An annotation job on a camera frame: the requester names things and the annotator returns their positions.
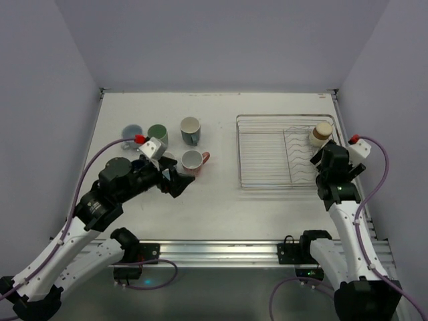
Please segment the light blue mug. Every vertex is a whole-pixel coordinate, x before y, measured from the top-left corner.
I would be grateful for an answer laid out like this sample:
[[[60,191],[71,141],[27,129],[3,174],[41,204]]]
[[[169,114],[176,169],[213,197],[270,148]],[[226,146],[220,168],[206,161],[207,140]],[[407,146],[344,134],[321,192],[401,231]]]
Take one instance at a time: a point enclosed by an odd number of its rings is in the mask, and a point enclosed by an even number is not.
[[[166,158],[168,169],[171,169],[171,168],[176,169],[177,168],[177,160],[173,154],[171,154],[170,152],[165,152],[163,154],[163,157]]]

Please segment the dark blue mug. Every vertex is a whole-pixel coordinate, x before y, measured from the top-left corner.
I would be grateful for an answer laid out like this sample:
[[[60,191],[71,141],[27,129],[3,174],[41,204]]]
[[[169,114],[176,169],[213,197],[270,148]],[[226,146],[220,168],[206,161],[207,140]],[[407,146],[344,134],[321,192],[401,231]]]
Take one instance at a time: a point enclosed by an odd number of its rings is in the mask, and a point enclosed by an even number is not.
[[[131,162],[132,170],[134,172],[138,172],[140,169],[144,168],[147,165],[147,161],[145,159],[136,159]]]

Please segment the pink mug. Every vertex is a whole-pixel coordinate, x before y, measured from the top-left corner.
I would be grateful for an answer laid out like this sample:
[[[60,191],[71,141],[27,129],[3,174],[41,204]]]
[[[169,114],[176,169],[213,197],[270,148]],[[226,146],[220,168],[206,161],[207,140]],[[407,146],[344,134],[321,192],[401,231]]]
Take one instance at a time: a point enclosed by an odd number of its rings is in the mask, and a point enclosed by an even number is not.
[[[181,157],[181,166],[187,174],[196,177],[201,167],[210,159],[209,152],[200,153],[197,150],[188,150]]]

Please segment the pale blue footed cup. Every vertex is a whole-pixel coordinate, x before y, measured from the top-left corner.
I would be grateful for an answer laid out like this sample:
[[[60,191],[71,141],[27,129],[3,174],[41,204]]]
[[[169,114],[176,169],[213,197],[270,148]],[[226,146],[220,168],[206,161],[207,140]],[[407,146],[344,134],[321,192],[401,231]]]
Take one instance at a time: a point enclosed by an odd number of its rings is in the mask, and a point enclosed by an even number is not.
[[[143,129],[139,125],[129,124],[123,128],[121,138],[131,138],[131,140],[127,140],[122,143],[122,150],[137,150],[139,148],[140,144],[134,141],[136,135],[143,135]]]

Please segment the sage green cup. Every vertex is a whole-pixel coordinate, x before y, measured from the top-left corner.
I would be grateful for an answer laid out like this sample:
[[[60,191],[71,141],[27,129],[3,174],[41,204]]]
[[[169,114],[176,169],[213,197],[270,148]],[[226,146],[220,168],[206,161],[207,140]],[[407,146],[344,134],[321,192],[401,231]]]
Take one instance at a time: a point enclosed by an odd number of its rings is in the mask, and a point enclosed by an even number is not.
[[[167,128],[162,124],[153,124],[147,131],[147,134],[151,138],[157,138],[165,146],[169,144]]]

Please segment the teal grey mug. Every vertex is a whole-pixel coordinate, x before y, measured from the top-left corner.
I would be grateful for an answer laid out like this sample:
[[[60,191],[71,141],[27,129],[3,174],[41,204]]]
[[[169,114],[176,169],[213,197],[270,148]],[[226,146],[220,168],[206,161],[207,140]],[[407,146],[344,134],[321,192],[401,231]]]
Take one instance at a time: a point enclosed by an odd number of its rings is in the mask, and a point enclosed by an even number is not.
[[[189,146],[197,146],[201,135],[201,124],[192,116],[186,117],[180,123],[181,136]]]

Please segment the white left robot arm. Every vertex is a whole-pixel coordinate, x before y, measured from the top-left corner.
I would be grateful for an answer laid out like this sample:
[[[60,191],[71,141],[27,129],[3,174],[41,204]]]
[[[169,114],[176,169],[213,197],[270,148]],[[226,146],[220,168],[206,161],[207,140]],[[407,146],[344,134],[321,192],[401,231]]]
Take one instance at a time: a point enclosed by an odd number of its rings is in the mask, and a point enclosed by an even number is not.
[[[133,263],[139,240],[124,227],[115,229],[95,251],[76,256],[123,214],[125,202],[153,187],[180,196],[195,178],[179,173],[176,163],[167,157],[158,165],[143,156],[134,161],[110,159],[41,254],[19,274],[1,278],[1,297],[13,304],[15,317],[49,320],[66,294],[100,270],[113,263]]]

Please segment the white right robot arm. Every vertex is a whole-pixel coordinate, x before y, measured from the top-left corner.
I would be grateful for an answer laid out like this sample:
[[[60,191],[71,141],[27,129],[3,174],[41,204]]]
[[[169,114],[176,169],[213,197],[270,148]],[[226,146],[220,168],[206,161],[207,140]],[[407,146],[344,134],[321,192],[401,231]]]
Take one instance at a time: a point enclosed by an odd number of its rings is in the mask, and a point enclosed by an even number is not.
[[[362,161],[369,152],[370,145],[363,141],[345,148],[329,140],[310,160],[318,171],[318,196],[336,226],[343,252],[322,237],[309,242],[309,254],[330,280],[340,320],[391,320],[401,299],[400,283],[389,279],[375,252],[353,183],[365,170],[353,161]]]

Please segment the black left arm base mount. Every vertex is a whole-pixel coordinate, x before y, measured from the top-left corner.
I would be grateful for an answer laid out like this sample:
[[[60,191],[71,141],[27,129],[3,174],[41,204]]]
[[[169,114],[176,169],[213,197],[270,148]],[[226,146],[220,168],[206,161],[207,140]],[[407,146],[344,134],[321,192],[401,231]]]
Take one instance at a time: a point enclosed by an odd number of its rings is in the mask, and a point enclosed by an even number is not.
[[[159,243],[141,243],[133,233],[124,227],[115,229],[110,237],[118,241],[124,250],[124,255],[118,262],[120,265],[159,258],[161,247]],[[141,265],[115,267],[113,269],[114,280],[117,282],[125,281],[127,286],[130,285],[130,280],[138,280],[141,275]]]

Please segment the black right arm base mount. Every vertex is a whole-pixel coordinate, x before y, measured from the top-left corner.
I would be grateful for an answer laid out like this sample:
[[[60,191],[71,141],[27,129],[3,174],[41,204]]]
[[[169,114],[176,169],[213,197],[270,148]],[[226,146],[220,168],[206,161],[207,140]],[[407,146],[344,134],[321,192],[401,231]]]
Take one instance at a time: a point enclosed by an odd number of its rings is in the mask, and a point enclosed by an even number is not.
[[[295,268],[297,277],[324,279],[324,271],[319,263],[310,255],[310,243],[316,239],[329,239],[332,236],[325,230],[305,230],[298,241],[287,235],[277,244],[278,263],[280,265],[315,265],[315,268]]]

